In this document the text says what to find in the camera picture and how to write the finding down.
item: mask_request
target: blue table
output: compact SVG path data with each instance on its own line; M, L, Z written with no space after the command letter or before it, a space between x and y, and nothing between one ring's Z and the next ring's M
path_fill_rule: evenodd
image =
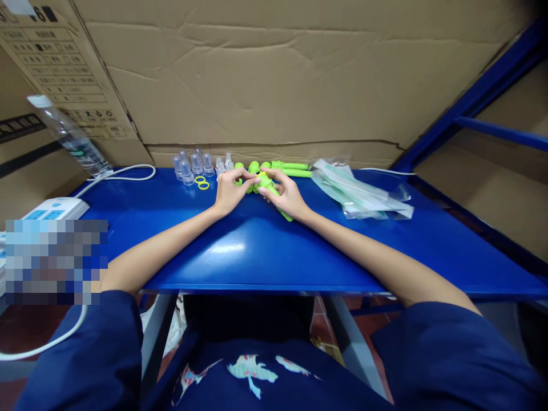
M150 169L125 176L142 177ZM391 191L397 176L357 170L359 180ZM215 201L211 188L200 191L159 168L142 182L105 181L82 196L90 206L85 219L109 221L112 260L135 244L195 216ZM338 203L310 179L296 179L305 201L316 212L363 233L431 267L471 297L539 299L548 284L409 187L412 220L346 220ZM171 292L356 293L386 289L367 271L316 233L289 223L260 195L247 195L225 219L214 224L171 260L145 289Z

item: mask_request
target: white power cord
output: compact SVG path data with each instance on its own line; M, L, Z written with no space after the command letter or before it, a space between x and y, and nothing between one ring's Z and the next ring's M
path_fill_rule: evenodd
M403 173L403 172L400 172L400 171L392 171L392 170L385 170L383 168L372 168L372 167L361 168L360 170L383 171L383 172L387 172L387 173L390 173L390 174L399 174L399 175L416 175L415 173Z
M132 178L132 177L113 177L114 175L118 174L118 173L121 173L123 171L127 171L127 170L130 170L132 168L136 168L136 167L150 167L152 168L152 173L147 176L147 177L142 177L142 178ZM102 178L92 178L92 179L88 179L88 181L91 181L92 183L87 186L86 188L84 188L81 192L79 192L78 194L76 194L74 197L78 198L80 197L82 194L84 194L86 191L88 191L91 187L93 187L94 185L96 185L97 183L99 183L100 181L103 181L103 180L129 180L129 181L144 181L144 180L148 180L152 177L154 177L154 175L156 174L156 168L154 166L151 166L150 164L137 164L136 166L129 166L129 167L126 167L126 168L122 168L121 170L118 170L118 171L115 171L113 172L112 174L109 174L108 176L105 176L105 177L102 177ZM54 345L57 345L59 344L61 341L65 341L67 338L69 338L72 334L74 334L78 328L80 328L80 326L82 325L82 323L84 322L84 319L86 318L86 314L87 314L87 305L82 305L82 311L80 313L80 318L78 319L78 321L76 322L76 324L74 324L74 327L72 327L70 329L69 332L67 332L66 334L64 335L61 335L61 337L58 337L56 338L55 340L51 341L51 342L48 342L46 345L40 347L40 348L37 348L37 349L34 349L32 351L27 351L27 352L24 352L24 353L18 353L18 354L4 354L4 353L0 353L0 361L17 361L17 360L23 360L24 358L29 358L29 357L32 357L33 355L36 355L36 354L40 354L42 352L44 352L45 350L47 349L50 349L51 347L53 347Z

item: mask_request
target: red floor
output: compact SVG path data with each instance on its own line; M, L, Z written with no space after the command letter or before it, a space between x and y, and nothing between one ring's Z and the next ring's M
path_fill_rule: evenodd
M345 297L349 309L359 308L361 297ZM384 297L374 297L372 305L392 304L394 301ZM24 352L42 346L53 335L61 320L64 318L69 307L65 306L11 306L0 316L0 352L14 353ZM376 314L355 317L356 324L364 335L367 345L371 349L373 359L382 379L388 399L392 401L384 366L371 343L371 334L382 328L396 318L398 313ZM337 345L337 341L331 328L325 307L320 297L316 298L316 309L312 322L311 338L320 338L327 344ZM171 361L175 350L170 352L163 360L160 375L163 374L169 361ZM23 390L26 380L12 382L0 382L0 411L11 411Z

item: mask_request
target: left hand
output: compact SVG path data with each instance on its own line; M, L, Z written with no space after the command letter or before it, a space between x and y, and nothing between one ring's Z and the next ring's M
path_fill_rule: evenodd
M241 186L235 185L234 181L240 178L245 179L245 182ZM256 174L243 167L222 173L217 182L217 199L212 208L223 217L228 215L244 197L247 189L260 182L261 179Z

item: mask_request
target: shirt sleeve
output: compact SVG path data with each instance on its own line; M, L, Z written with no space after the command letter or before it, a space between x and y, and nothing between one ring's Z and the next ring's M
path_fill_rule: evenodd
M69 331L80 313L71 307L51 339ZM40 355L16 409L138 409L142 340L135 299L101 293L80 328Z
M482 316L420 303L373 336L398 409L546 409L542 379Z

